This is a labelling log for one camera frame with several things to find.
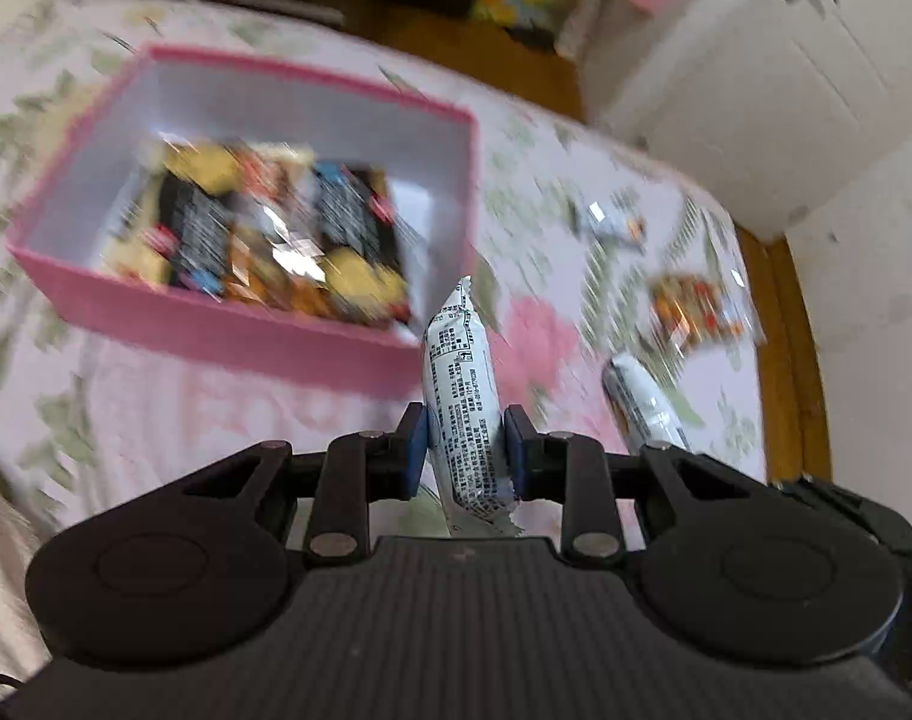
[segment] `beige fabric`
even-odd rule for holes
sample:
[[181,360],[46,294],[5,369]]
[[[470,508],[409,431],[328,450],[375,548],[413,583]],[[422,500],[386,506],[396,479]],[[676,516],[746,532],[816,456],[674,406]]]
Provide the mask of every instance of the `beige fabric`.
[[0,495],[0,673],[21,680],[49,659],[23,590],[38,546],[30,523]]

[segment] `tablecloth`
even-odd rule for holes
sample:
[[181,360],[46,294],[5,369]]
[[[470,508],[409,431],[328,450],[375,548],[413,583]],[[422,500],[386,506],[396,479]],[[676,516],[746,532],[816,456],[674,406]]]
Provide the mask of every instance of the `tablecloth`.
[[[342,433],[389,429],[405,405],[187,362],[70,327],[8,256],[8,221],[67,123],[143,44],[272,55],[472,111],[481,166],[474,295],[500,400],[525,405],[541,429],[586,433],[622,450],[600,370],[643,322],[647,277],[665,269],[745,274],[730,218],[683,175],[413,57],[298,20],[200,2],[7,3],[0,17],[0,490],[53,529],[260,440],[309,451]],[[575,236],[565,219],[570,199],[639,210],[645,252]],[[697,451],[764,478],[751,341],[694,354],[659,382]],[[431,488],[427,480],[411,502],[373,505],[374,535],[444,532]],[[526,533],[558,533],[554,504],[524,504],[514,517]]]

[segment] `open box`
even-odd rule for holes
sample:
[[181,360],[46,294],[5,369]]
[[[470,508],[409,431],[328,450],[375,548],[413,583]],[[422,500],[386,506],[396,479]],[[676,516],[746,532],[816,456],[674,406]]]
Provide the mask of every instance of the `open box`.
[[[98,274],[114,201],[160,134],[307,143],[322,159],[383,167],[400,226],[414,234],[400,241],[411,332]],[[472,261],[475,134],[471,114],[419,95],[263,57],[152,46],[71,125],[8,248],[73,324],[195,360],[402,397],[421,378],[426,324]]]

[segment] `door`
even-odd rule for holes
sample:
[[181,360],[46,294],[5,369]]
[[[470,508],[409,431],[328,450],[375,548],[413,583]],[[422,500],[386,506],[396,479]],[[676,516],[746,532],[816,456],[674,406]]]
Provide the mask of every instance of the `door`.
[[912,133],[912,0],[759,0],[640,127],[763,240]]

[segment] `ribbed black surface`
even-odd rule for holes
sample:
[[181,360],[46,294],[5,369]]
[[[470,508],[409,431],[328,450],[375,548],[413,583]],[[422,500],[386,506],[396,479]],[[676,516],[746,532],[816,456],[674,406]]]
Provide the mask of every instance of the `ribbed black surface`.
[[867,659],[767,672],[696,653],[616,575],[569,568],[542,539],[384,538],[363,565],[312,572],[224,656],[157,674],[58,661],[5,707],[17,720],[912,717]]

